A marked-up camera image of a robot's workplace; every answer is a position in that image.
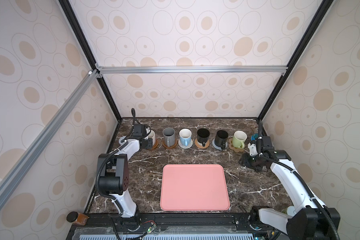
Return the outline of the blue woven round coaster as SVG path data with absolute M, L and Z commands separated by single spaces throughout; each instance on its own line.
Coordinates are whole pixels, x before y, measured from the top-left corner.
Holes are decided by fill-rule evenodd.
M 217 149 L 217 150 L 219 150 L 219 151 L 224 151 L 224 150 L 229 146 L 228 142 L 225 142 L 225 146 L 224 146 L 224 148 L 222 149 L 221 147 L 219 147 L 219 146 L 216 145 L 215 139 L 213 139 L 212 145 L 213 145 L 213 147 L 214 147 L 215 149 Z

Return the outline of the brown wooden round coaster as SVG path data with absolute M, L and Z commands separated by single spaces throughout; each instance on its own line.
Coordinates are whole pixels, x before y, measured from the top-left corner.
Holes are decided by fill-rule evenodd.
M 154 144 L 153 147 L 152 147 L 152 150 L 155 150 L 155 149 L 158 147 L 158 145 L 159 145 L 159 141 L 156 140 L 156 141 L 155 141 L 155 144 Z

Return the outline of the white mug pink handle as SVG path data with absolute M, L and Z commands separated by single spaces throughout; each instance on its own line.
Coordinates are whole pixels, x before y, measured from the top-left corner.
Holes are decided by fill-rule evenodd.
M 152 140 L 152 145 L 155 146 L 155 144 L 157 143 L 157 140 L 156 140 L 156 133 L 154 130 L 150 131 L 149 135 L 147 136 L 147 139 Z

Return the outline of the multicolour woven round coaster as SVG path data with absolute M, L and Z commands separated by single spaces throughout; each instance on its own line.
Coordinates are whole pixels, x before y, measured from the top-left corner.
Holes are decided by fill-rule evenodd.
M 184 146 L 181 142 L 181 139 L 178 140 L 179 147 L 182 149 L 189 149 L 193 146 L 194 141 L 191 140 L 187 146 Z

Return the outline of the black mug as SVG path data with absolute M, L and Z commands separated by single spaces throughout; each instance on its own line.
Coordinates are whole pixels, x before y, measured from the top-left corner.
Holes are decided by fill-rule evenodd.
M 197 140 L 199 143 L 206 143 L 209 140 L 210 131 L 205 128 L 201 128 L 197 131 Z
M 215 137 L 215 143 L 217 146 L 221 147 L 222 149 L 225 146 L 225 142 L 228 139 L 228 133 L 224 130 L 218 130 Z

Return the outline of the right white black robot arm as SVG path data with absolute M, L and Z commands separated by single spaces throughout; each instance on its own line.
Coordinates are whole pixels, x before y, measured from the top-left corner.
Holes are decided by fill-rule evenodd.
M 271 170 L 287 191 L 295 214 L 290 216 L 269 207 L 255 206 L 251 221 L 261 222 L 287 235 L 291 240 L 338 240 L 340 213 L 328 208 L 298 173 L 287 153 L 273 151 L 251 156 L 242 154 L 239 164 L 255 171 Z

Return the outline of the pink tray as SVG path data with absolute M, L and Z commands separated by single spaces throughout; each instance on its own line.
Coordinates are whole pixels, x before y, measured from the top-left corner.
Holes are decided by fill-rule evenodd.
M 166 165 L 161 209 L 164 211 L 226 211 L 230 199 L 221 165 Z

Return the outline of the white mug blue handle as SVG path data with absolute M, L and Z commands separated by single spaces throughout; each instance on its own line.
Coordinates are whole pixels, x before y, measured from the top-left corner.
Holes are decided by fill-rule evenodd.
M 182 129 L 179 132 L 181 142 L 184 146 L 187 146 L 192 139 L 192 132 L 189 129 Z

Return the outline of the blue lidded white jar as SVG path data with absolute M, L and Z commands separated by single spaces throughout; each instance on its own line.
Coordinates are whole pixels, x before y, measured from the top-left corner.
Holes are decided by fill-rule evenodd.
M 259 137 L 258 134 L 253 134 L 253 135 L 251 136 L 251 141 L 255 141 L 258 137 Z

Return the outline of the rattan woven round coaster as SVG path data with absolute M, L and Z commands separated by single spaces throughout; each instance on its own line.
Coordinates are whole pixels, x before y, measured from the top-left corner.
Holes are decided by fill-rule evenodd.
M 196 145 L 196 147 L 199 148 L 199 149 L 206 149 L 206 148 L 208 148 L 208 147 L 210 146 L 210 141 L 207 140 L 206 143 L 199 143 L 198 140 L 196 139 L 196 140 L 195 140 L 195 145 Z

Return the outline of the grey mug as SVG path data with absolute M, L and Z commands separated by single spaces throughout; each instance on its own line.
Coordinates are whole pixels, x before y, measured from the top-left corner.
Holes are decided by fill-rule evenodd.
M 171 148 L 176 144 L 175 130 L 173 128 L 165 128 L 163 130 L 163 144 L 167 148 Z

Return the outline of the cork paw print coaster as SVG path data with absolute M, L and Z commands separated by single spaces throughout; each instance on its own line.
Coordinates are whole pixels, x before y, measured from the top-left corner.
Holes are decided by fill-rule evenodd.
M 236 148 L 233 145 L 233 138 L 230 138 L 228 141 L 228 147 L 231 151 L 235 152 L 235 153 L 243 153 L 245 151 L 244 148 Z

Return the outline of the grey lidded pink jar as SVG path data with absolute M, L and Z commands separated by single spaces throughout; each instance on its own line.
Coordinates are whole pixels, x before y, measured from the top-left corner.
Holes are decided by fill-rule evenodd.
M 120 144 L 120 145 L 122 145 L 122 144 L 124 143 L 125 138 L 126 138 L 126 136 L 120 137 L 120 139 L 119 139 L 119 144 Z

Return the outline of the horizontal aluminium frame bar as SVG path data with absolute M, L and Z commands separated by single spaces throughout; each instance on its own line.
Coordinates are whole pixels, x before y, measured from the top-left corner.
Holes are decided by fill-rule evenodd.
M 285 73 L 288 66 L 99 67 L 104 74 Z

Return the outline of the amber spice jar black cap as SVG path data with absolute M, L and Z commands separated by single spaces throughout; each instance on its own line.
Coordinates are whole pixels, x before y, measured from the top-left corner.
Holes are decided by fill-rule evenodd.
M 78 212 L 70 212 L 66 216 L 66 220 L 69 223 L 72 223 L 73 225 L 78 225 L 78 226 L 85 226 L 87 224 L 88 219 L 89 219 L 89 216 L 82 214 L 82 213 L 78 213 Z

